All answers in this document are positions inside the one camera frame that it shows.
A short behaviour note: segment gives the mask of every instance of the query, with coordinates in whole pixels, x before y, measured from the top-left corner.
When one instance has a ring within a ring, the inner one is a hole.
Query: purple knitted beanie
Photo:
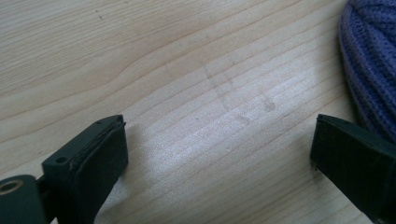
[[[396,0],[350,0],[339,35],[363,125],[396,144]]]

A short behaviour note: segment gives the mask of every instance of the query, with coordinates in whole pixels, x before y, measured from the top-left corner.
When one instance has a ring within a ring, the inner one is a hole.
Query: light wood grain
[[[345,3],[1,1],[0,178],[121,113],[97,223],[370,223],[309,162],[318,113],[353,120]]]

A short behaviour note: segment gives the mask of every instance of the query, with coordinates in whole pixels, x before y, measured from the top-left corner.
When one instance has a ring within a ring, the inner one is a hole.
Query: blue knitted fabric
[[[350,0],[339,35],[363,125],[396,144],[396,0]]]

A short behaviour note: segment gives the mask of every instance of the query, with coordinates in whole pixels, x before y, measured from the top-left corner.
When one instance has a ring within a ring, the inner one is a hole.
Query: black plastic part
[[[0,223],[48,223],[33,176],[16,175],[0,181]]]
[[[98,120],[42,163],[59,223],[93,223],[128,163],[124,124]]]
[[[396,146],[319,115],[311,160],[373,222],[396,223]]]

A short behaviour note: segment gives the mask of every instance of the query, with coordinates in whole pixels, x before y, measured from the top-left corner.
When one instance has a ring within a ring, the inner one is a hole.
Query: blue knit hat
[[[350,0],[339,35],[363,125],[396,144],[396,0]]]

